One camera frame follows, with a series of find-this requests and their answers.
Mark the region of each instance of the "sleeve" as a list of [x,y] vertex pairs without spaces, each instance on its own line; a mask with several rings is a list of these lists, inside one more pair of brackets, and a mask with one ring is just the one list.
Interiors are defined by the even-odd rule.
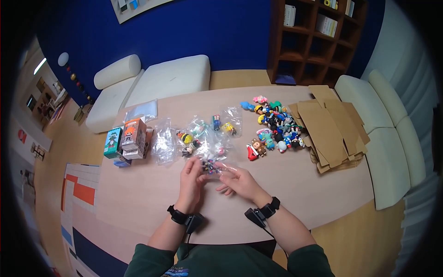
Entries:
[[174,252],[137,244],[124,277],[159,277],[174,265]]
[[328,258],[318,244],[292,252],[288,257],[288,271],[294,276],[334,277]]

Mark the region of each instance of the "floor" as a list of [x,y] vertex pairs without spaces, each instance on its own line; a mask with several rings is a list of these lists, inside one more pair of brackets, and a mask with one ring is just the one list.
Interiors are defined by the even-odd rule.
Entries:
[[[265,70],[226,70],[211,74],[210,89],[268,86]],[[106,134],[93,134],[73,120],[78,106],[69,101],[63,117],[44,129],[53,140],[44,161],[35,162],[36,216],[43,247],[62,276],[70,276],[60,230],[60,199],[66,163],[100,164]],[[404,202],[375,211],[374,202],[312,230],[324,248],[335,276],[388,276],[400,250]],[[286,268],[277,250],[274,260]]]

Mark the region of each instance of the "person's right hand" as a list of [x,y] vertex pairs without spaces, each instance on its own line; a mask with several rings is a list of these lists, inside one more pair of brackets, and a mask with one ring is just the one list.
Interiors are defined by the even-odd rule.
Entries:
[[272,197],[257,184],[248,170],[221,162],[217,162],[216,166],[222,168],[220,181],[223,183],[215,189],[216,191],[228,188],[225,195],[230,195],[235,191],[238,195],[254,202],[256,205],[258,205],[257,203],[261,204],[262,200],[267,201],[269,198],[272,200]]

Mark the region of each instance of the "sofa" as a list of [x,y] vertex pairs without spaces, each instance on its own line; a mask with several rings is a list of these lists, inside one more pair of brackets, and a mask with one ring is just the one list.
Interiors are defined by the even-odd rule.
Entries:
[[376,210],[395,205],[426,177],[420,141],[403,103],[378,70],[368,82],[342,75],[334,89],[354,105],[371,139],[366,159]]
[[146,71],[137,55],[124,57],[95,74],[94,85],[102,91],[88,114],[86,126],[94,133],[107,132],[123,108],[209,90],[210,72],[206,55],[162,62]]

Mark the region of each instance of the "bookshelf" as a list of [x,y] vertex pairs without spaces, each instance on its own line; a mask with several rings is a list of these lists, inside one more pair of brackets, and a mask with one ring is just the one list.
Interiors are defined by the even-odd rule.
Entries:
[[[323,0],[273,0],[267,72],[272,84],[328,85],[346,73],[365,24],[367,1],[353,0],[353,16],[345,15],[346,0],[332,9]],[[285,4],[295,6],[293,27],[283,25]],[[315,30],[317,15],[338,22],[335,36]]]

